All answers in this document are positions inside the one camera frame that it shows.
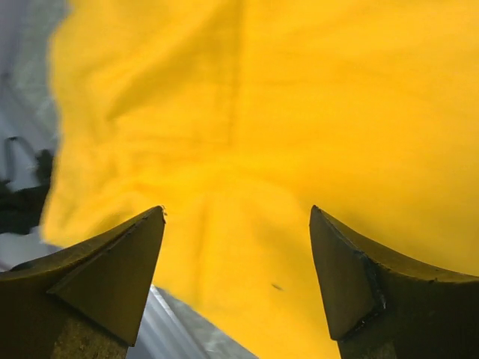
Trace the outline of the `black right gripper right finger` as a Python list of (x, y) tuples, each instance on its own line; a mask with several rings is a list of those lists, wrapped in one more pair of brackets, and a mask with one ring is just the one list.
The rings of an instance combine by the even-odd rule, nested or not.
[(478, 278), (400, 254), (313, 207), (310, 237), (343, 358), (476, 358)]

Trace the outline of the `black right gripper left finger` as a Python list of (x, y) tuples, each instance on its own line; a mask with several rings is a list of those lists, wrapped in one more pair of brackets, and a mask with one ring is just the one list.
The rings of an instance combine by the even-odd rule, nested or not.
[(124, 358), (135, 345), (165, 227), (155, 206), (1, 273), (3, 358)]

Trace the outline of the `yellow printed pillowcase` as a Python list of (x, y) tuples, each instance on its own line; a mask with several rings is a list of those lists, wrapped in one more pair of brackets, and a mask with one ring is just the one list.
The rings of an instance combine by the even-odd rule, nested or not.
[(336, 358), (318, 206), (478, 272), (476, 1), (71, 1), (52, 37), (67, 247), (156, 205), (153, 282), (260, 358)]

